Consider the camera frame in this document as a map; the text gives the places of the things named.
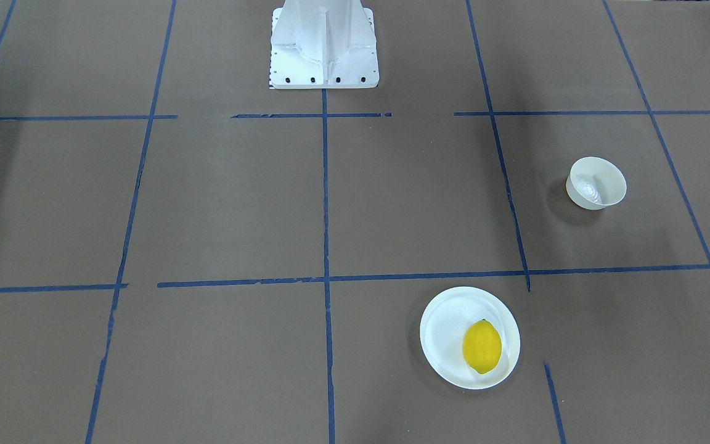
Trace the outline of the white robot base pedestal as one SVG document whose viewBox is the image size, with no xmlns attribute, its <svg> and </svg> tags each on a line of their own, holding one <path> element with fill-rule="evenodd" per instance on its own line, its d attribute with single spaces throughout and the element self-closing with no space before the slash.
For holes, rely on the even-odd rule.
<svg viewBox="0 0 710 444">
<path fill-rule="evenodd" d="M 361 1 L 285 1 L 272 11 L 269 86 L 375 88 L 373 11 Z"/>
</svg>

